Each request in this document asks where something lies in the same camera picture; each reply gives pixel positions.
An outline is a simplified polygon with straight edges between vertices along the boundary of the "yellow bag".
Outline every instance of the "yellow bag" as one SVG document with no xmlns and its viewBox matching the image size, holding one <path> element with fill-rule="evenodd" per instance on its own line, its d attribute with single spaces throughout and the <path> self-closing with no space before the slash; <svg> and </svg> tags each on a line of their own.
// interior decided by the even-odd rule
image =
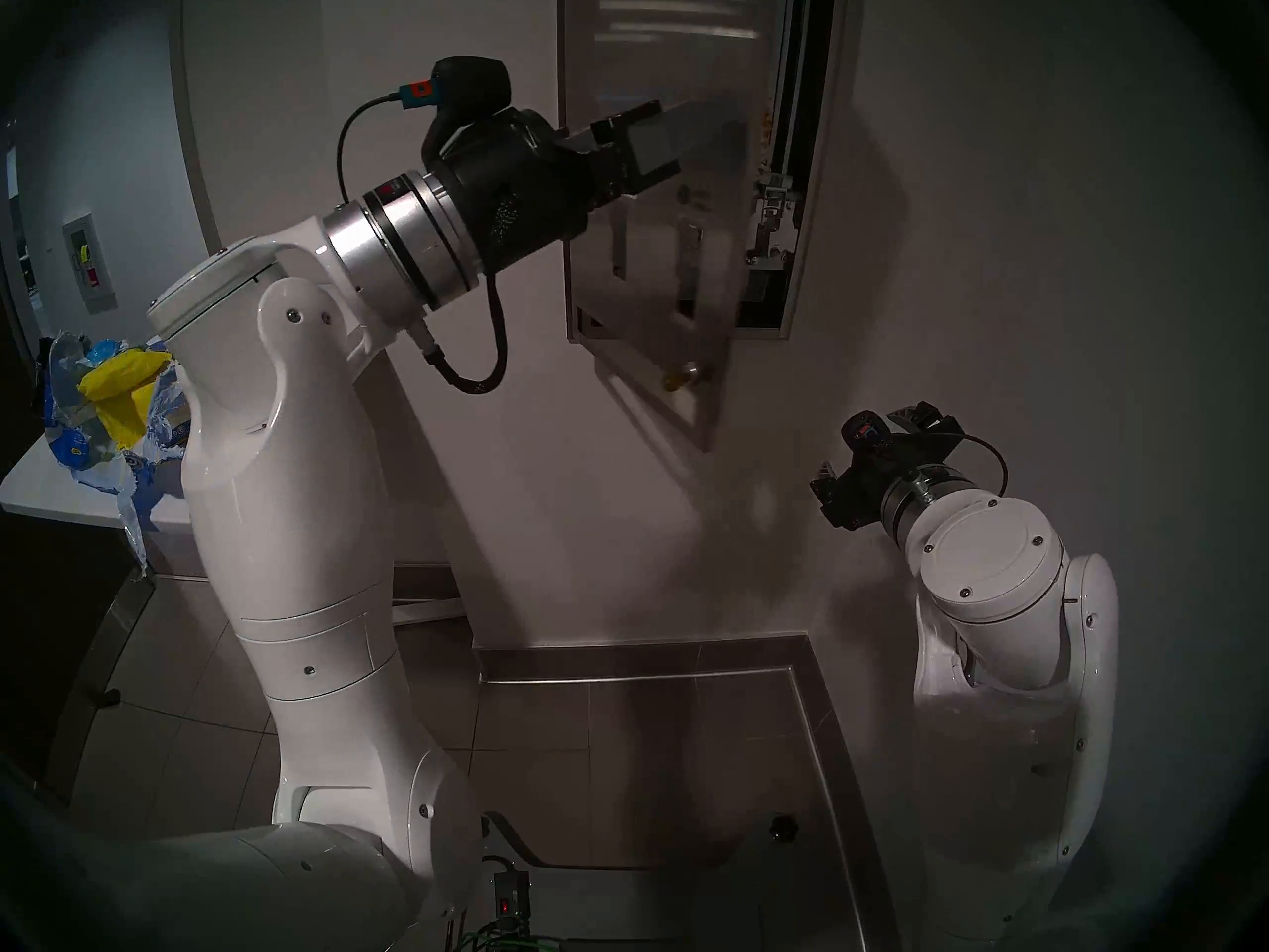
<svg viewBox="0 0 1269 952">
<path fill-rule="evenodd" d="M 84 376 L 80 392 L 96 407 L 96 418 L 122 449 L 131 449 L 146 434 L 155 376 L 171 360 L 161 350 L 126 350 Z"/>
<path fill-rule="evenodd" d="M 98 364 L 84 376 L 79 390 L 85 399 L 99 402 L 146 383 L 170 360 L 171 354 L 165 350 L 133 348 Z"/>
</svg>

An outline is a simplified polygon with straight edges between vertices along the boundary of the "black cable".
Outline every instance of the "black cable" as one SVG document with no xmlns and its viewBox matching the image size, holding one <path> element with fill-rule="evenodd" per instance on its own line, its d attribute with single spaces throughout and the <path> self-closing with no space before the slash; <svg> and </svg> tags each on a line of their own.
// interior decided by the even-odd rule
<svg viewBox="0 0 1269 952">
<path fill-rule="evenodd" d="M 440 372 L 440 376 L 447 382 L 459 392 L 466 392 L 467 395 L 492 392 L 501 385 L 503 376 L 506 374 L 506 320 L 503 317 L 503 301 L 497 297 L 497 283 L 494 282 L 494 273 L 489 273 L 485 277 L 485 289 L 489 292 L 489 319 L 494 325 L 494 347 L 497 348 L 497 360 L 494 363 L 494 371 L 489 373 L 489 377 L 478 382 L 463 378 L 449 367 L 449 362 L 445 360 L 445 352 L 440 349 L 439 344 L 423 355 L 424 360 Z"/>
<path fill-rule="evenodd" d="M 400 102 L 401 93 L 393 91 L 390 95 L 381 95 L 379 98 L 372 98 L 364 105 L 358 105 L 348 121 L 344 123 L 344 128 L 339 131 L 339 143 L 335 146 L 335 176 L 339 178 L 339 195 L 344 198 L 344 203 L 348 203 L 348 190 L 344 189 L 344 137 L 348 136 L 348 129 L 353 124 L 359 114 L 362 114 L 368 108 L 374 108 L 374 105 L 382 105 L 388 102 Z"/>
<path fill-rule="evenodd" d="M 996 459 L 1000 462 L 1000 490 L 996 493 L 1001 498 L 1005 496 L 1005 489 L 1009 487 L 1009 465 L 1005 463 L 1005 454 L 999 449 L 992 447 L 987 440 L 981 437 L 971 437 L 968 433 L 917 433 L 920 437 L 956 437 L 957 439 L 968 439 L 971 443 L 977 443 L 980 447 L 986 447 L 990 449 Z"/>
</svg>

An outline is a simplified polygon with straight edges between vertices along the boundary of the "metal baseboard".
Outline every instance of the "metal baseboard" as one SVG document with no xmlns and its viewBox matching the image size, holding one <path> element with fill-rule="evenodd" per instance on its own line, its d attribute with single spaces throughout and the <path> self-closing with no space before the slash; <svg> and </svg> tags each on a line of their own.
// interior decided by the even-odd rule
<svg viewBox="0 0 1269 952">
<path fill-rule="evenodd" d="M 900 949 L 890 886 L 854 767 L 807 635 L 731 641 L 476 649 L 481 682 L 626 682 L 788 669 L 834 821 L 864 949 Z"/>
</svg>

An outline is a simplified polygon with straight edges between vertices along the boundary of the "white counter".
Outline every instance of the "white counter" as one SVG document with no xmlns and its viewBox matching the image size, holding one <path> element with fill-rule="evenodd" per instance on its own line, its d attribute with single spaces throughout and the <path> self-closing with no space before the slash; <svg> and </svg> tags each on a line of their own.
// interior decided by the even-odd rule
<svg viewBox="0 0 1269 952">
<path fill-rule="evenodd" d="M 5 512 L 84 526 L 123 528 L 113 494 L 104 494 L 75 481 L 53 457 L 41 437 L 22 456 L 0 485 Z M 184 498 L 164 495 L 150 514 L 160 532 L 189 532 L 189 505 Z"/>
</svg>

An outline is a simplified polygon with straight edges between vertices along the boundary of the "electrical panel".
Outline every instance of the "electrical panel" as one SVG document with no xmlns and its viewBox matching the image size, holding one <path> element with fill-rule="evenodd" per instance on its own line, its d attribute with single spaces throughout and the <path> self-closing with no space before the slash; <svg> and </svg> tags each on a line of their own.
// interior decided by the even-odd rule
<svg viewBox="0 0 1269 952">
<path fill-rule="evenodd" d="M 731 340 L 792 326 L 843 0 L 560 0 L 570 128 L 656 98 L 736 121 L 565 246 L 569 335 L 707 448 Z"/>
<path fill-rule="evenodd" d="M 62 237 L 66 240 L 66 254 L 71 260 L 71 273 L 79 287 L 80 298 L 90 314 L 114 310 L 118 302 L 110 286 L 110 274 L 105 270 L 105 256 L 96 240 L 93 216 L 84 215 L 62 225 Z"/>
</svg>

